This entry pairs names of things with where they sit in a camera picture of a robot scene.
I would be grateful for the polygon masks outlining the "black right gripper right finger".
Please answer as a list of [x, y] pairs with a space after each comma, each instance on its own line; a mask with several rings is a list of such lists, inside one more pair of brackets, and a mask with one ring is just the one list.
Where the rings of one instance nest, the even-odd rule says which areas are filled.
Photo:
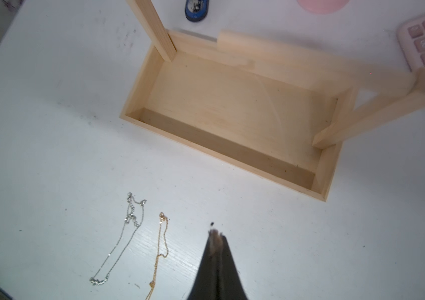
[[218, 239], [220, 243], [217, 250], [217, 299], [247, 300], [228, 240], [221, 234]]

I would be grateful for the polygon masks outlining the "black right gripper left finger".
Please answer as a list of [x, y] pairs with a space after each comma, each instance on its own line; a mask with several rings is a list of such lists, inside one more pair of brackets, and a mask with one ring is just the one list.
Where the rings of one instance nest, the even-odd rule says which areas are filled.
[[189, 300], [217, 300], [218, 298], [218, 231], [211, 229], [202, 254]]

